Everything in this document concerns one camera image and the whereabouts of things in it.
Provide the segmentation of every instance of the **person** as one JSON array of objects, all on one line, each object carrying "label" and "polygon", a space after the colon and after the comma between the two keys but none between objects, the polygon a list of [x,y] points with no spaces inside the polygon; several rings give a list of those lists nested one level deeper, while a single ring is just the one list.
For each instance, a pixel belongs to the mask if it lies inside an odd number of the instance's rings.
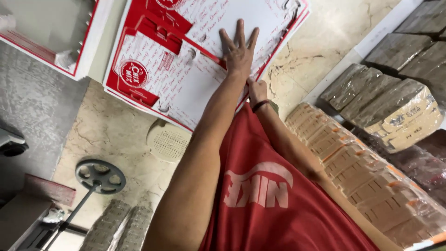
[{"label": "person", "polygon": [[150,223],[149,250],[400,250],[348,202],[320,161],[248,81],[259,29],[237,22],[227,76],[210,98]]}]

